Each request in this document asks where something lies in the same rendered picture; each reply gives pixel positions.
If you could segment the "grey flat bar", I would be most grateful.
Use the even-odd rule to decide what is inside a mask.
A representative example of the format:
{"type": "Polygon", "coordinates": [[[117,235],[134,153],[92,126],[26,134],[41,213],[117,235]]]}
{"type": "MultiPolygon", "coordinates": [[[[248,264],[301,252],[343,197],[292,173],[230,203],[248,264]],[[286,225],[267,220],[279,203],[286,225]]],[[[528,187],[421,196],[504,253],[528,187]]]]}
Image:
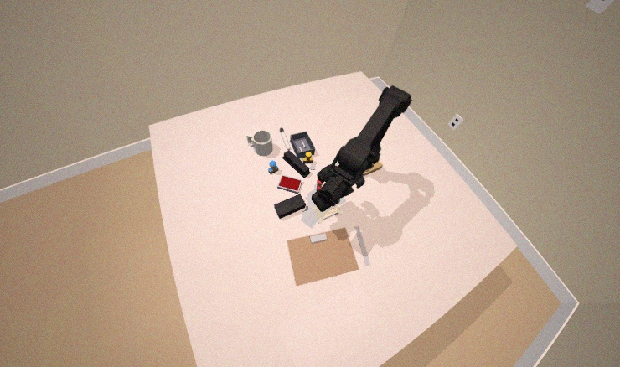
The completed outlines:
{"type": "Polygon", "coordinates": [[[355,226],[354,228],[355,228],[358,240],[359,240],[359,245],[360,245],[362,253],[363,253],[364,263],[365,263],[366,266],[371,265],[370,261],[369,261],[369,258],[368,258],[368,255],[367,255],[367,252],[366,252],[367,249],[366,249],[366,246],[364,244],[364,240],[363,240],[360,228],[359,228],[359,226],[355,226]]]}

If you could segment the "grey mug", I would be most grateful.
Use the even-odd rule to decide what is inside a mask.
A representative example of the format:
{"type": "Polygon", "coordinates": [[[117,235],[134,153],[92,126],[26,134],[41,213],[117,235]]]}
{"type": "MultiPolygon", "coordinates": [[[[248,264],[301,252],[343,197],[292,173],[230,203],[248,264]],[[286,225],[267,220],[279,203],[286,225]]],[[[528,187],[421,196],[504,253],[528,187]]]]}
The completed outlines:
{"type": "Polygon", "coordinates": [[[266,156],[272,152],[272,140],[271,133],[269,131],[259,130],[253,135],[247,133],[246,138],[249,144],[253,144],[255,146],[255,150],[259,155],[266,156]]]}

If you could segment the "white marker with black cap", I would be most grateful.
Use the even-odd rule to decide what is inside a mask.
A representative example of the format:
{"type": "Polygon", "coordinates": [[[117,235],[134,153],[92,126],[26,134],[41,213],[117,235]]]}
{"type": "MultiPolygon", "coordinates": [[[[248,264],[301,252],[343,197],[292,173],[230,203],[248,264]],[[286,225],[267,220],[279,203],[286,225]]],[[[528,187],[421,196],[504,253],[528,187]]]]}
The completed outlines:
{"type": "Polygon", "coordinates": [[[283,129],[282,129],[282,128],[280,128],[280,129],[279,129],[279,131],[280,131],[280,133],[281,133],[281,135],[282,135],[282,138],[283,138],[283,141],[284,141],[284,143],[285,143],[285,145],[286,145],[286,148],[289,150],[289,149],[290,149],[290,145],[289,145],[289,143],[288,143],[287,137],[286,137],[286,135],[285,135],[285,133],[284,133],[283,129]]]}

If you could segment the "cream paper card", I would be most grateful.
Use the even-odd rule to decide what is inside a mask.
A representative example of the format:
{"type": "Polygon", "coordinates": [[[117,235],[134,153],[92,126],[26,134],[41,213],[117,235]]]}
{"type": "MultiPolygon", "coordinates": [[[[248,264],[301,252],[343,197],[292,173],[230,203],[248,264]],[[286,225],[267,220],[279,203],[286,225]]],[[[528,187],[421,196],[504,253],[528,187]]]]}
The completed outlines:
{"type": "Polygon", "coordinates": [[[323,221],[333,218],[336,215],[343,214],[343,211],[340,210],[337,204],[335,206],[331,206],[324,212],[321,212],[317,206],[312,206],[311,209],[313,209],[315,215],[317,216],[319,224],[322,224],[323,221]]]}

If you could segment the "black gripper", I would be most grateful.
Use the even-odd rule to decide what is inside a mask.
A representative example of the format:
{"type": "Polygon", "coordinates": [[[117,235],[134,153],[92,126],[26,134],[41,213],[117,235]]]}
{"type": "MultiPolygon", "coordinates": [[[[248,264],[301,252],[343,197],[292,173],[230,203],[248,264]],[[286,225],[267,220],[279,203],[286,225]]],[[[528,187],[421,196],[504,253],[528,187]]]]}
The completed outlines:
{"type": "MultiPolygon", "coordinates": [[[[362,178],[360,179],[360,181],[356,181],[355,184],[357,185],[357,189],[359,189],[360,187],[362,187],[362,185],[364,185],[365,181],[364,178],[362,176],[362,178]]],[[[351,193],[354,192],[354,189],[352,188],[351,185],[348,186],[348,189],[345,191],[345,193],[343,194],[343,197],[350,195],[351,193]]],[[[315,203],[315,205],[318,207],[318,209],[321,212],[324,212],[325,210],[329,209],[331,206],[325,204],[319,197],[318,197],[318,191],[314,194],[312,194],[312,198],[311,200],[313,201],[313,203],[315,203]]]]}

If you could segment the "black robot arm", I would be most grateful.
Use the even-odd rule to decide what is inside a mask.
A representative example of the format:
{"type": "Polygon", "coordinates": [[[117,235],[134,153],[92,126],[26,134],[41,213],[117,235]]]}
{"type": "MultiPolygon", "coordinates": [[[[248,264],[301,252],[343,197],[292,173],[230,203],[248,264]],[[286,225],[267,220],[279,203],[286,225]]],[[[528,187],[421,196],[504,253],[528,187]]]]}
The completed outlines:
{"type": "Polygon", "coordinates": [[[342,146],[332,164],[317,174],[321,183],[326,182],[318,191],[318,197],[327,205],[335,206],[348,186],[360,181],[364,171],[380,160],[381,140],[393,119],[405,112],[412,102],[410,94],[394,86],[382,91],[378,108],[360,134],[342,146]],[[335,166],[336,162],[339,166],[335,166]]]}

